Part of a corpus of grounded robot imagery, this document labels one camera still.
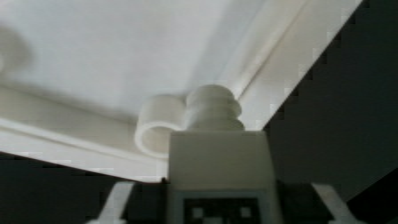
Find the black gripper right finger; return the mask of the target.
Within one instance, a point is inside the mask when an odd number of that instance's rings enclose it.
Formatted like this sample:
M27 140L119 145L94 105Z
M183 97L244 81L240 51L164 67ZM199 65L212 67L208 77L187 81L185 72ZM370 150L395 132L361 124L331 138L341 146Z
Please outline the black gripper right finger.
M277 182L285 224L368 224L329 184Z

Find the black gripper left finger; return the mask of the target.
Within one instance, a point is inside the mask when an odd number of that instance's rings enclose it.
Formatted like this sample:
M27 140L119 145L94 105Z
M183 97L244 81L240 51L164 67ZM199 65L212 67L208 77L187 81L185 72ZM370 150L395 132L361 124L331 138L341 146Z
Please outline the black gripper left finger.
M165 224L167 184L119 181L86 224Z

